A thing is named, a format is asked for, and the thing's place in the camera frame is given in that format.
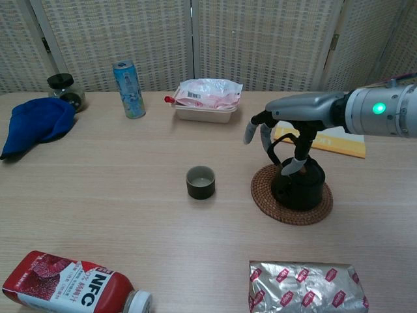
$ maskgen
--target woven rattan coaster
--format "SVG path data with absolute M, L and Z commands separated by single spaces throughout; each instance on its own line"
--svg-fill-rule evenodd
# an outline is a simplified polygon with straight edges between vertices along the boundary
M 294 211 L 277 202 L 272 195 L 271 182 L 276 175 L 277 166 L 271 164 L 261 168 L 251 183 L 253 200 L 266 215 L 291 225 L 310 225 L 320 222 L 333 208 L 333 196 L 328 185 L 324 183 L 323 199 L 309 211 Z

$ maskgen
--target black jar lid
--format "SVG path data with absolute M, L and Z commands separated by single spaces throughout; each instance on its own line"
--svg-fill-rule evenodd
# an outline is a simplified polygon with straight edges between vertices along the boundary
M 69 73 L 60 73 L 49 77 L 47 80 L 48 85 L 52 89 L 62 89 L 71 86 L 74 83 L 72 75 Z

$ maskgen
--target white bottle cap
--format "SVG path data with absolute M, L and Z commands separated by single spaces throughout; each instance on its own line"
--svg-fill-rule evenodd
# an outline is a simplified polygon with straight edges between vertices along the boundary
M 128 313 L 149 313 L 151 311 L 152 295 L 139 290 L 134 295 Z

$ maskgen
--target blue towel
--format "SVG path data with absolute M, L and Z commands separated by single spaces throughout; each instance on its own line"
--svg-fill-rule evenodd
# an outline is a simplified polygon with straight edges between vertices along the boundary
M 74 125 L 75 112 L 71 104 L 58 98 L 34 99 L 16 106 L 0 160 L 66 134 Z

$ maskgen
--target glass jar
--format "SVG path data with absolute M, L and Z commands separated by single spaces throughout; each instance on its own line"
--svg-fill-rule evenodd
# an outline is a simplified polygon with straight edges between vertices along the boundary
M 83 109 L 85 105 L 84 90 L 74 83 L 74 79 L 69 73 L 60 73 L 47 79 L 48 85 L 52 90 L 48 93 L 49 97 L 60 98 L 67 101 L 76 112 Z

